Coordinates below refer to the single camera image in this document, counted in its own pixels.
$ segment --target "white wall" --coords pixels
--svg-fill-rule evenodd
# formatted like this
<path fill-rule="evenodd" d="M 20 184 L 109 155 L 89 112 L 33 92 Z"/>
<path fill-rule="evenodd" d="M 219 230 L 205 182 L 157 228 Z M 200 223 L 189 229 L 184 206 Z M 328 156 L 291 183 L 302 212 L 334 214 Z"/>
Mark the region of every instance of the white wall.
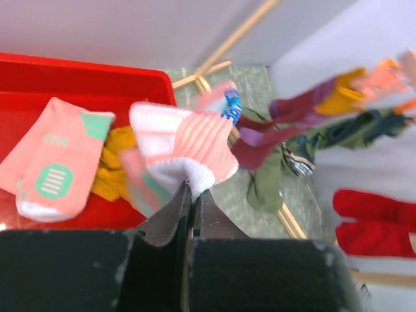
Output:
<path fill-rule="evenodd" d="M 270 67 L 278 94 L 289 98 L 336 73 L 360 65 L 374 66 L 407 47 L 416 49 L 416 2 L 360 0 L 338 18 L 291 49 Z M 398 105 L 415 94 L 390 96 L 371 105 Z M 353 188 L 416 202 L 416 127 L 399 138 L 383 138 L 361 151 L 332 148 L 316 155 L 313 175 L 325 206 L 336 225 L 332 197 L 341 188 Z M 351 265 L 369 272 L 416 275 L 416 261 L 350 257 Z M 414 311 L 415 289 L 369 285 L 379 312 Z"/>
<path fill-rule="evenodd" d="M 281 0 L 227 57 L 271 64 L 355 1 Z M 2 0 L 0 51 L 143 68 L 197 66 L 262 2 Z"/>

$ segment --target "gray floor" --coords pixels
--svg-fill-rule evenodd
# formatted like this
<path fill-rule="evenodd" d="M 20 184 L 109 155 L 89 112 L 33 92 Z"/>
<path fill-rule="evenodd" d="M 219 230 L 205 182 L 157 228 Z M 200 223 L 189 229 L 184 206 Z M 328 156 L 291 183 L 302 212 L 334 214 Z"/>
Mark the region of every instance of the gray floor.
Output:
<path fill-rule="evenodd" d="M 180 80 L 193 70 L 165 70 L 172 81 Z M 227 80 L 233 80 L 241 96 L 241 103 L 259 112 L 267 112 L 267 107 L 276 91 L 270 83 L 265 66 L 232 66 L 208 75 L 211 86 Z M 190 99 L 198 95 L 193 84 L 175 91 L 177 105 L 187 107 Z M 285 228 L 275 214 L 255 211 L 246 201 L 251 175 L 239 170 L 231 179 L 212 188 L 217 205 L 236 225 L 251 237 L 287 238 Z M 283 197 L 292 214 L 309 238 L 327 239 L 333 233 L 325 225 L 327 216 L 322 212 L 316 188 L 311 179 L 287 176 L 283 184 Z"/>

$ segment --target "green fabric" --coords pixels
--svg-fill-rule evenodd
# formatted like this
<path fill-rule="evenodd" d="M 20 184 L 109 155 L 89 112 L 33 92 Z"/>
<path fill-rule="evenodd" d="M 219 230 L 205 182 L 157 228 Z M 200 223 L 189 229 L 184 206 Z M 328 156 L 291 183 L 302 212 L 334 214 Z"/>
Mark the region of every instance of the green fabric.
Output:
<path fill-rule="evenodd" d="M 243 115 L 253 120 L 269 120 L 268 116 L 252 109 L 243 109 Z M 377 138 L 395 137 L 406 128 L 405 117 L 392 109 L 369 110 L 355 118 L 324 127 L 311 129 L 286 141 L 287 147 L 297 156 L 315 162 L 316 150 L 342 146 L 348 149 L 368 148 Z M 283 204 L 281 180 L 283 174 L 299 176 L 285 161 L 280 144 L 260 167 L 247 194 L 248 203 L 256 210 L 276 213 Z"/>

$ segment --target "pink and white striped sock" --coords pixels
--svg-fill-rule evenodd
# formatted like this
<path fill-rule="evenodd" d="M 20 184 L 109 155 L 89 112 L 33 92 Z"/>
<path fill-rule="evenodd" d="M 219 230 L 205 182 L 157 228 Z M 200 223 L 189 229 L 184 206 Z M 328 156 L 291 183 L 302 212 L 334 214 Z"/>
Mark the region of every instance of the pink and white striped sock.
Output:
<path fill-rule="evenodd" d="M 147 172 L 172 194 L 188 181 L 195 200 L 237 171 L 227 145 L 233 122 L 219 113 L 138 102 L 129 115 Z"/>

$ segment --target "red tray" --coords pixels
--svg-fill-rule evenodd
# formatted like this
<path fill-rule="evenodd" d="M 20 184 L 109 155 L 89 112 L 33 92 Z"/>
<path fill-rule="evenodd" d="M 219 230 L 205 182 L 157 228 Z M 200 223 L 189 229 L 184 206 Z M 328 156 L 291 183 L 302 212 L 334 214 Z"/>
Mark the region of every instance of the red tray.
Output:
<path fill-rule="evenodd" d="M 117 116 L 113 128 L 129 124 L 135 101 L 176 106 L 172 84 L 162 71 L 0 53 L 0 162 L 53 96 L 91 111 L 112 111 Z M 20 216 L 15 196 L 0 190 L 0 230 L 125 229 L 145 219 L 122 199 L 108 202 L 91 194 L 75 218 L 39 223 Z"/>

